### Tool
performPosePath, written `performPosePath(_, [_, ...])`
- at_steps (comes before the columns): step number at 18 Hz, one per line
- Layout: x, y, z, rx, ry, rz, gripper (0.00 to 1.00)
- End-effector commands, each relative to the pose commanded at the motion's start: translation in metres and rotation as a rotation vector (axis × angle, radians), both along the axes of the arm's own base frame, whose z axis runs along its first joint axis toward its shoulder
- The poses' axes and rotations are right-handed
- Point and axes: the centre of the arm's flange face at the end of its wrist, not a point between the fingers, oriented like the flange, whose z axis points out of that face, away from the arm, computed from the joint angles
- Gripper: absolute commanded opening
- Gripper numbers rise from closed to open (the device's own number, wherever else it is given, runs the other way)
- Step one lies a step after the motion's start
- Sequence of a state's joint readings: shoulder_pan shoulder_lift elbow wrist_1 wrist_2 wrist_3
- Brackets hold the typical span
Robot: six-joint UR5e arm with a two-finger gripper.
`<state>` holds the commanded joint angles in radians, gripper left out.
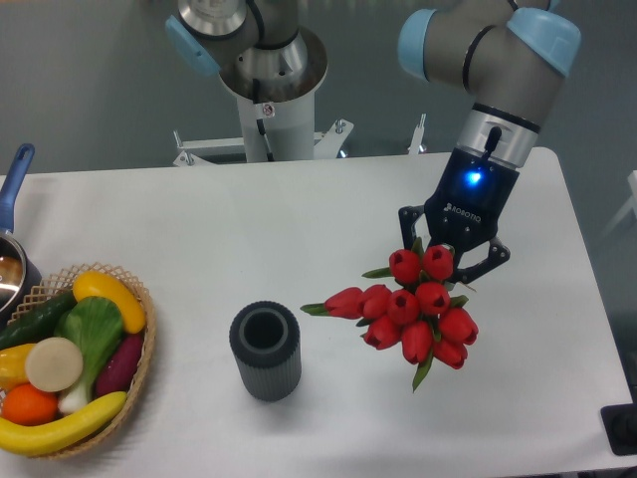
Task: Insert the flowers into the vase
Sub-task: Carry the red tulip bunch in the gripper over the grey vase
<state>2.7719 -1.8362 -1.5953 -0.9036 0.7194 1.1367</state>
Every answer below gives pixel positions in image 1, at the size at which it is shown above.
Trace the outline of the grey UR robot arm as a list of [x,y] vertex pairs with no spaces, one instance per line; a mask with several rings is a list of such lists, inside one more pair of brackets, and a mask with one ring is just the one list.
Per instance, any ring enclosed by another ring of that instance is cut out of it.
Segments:
[[[487,257],[456,267],[469,284],[507,262],[498,221],[581,35],[551,1],[463,1],[422,9],[404,23],[397,57],[408,74],[453,85],[474,99],[432,196],[399,212],[402,241],[416,223],[456,258],[479,246]],[[198,74],[218,77],[235,97],[251,162],[316,159],[315,93],[327,71],[317,35],[301,26],[294,1],[181,1],[165,23],[173,48]]]

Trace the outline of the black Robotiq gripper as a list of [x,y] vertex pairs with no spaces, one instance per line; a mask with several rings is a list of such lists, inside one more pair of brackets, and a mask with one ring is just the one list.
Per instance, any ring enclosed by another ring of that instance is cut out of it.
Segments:
[[511,258],[510,249],[496,236],[500,215],[519,178],[511,168],[460,148],[452,151],[438,185],[424,206],[403,206],[398,218],[404,249],[412,249],[416,223],[426,217],[430,245],[449,245],[465,253],[489,241],[487,257],[457,268],[452,284],[470,285]]

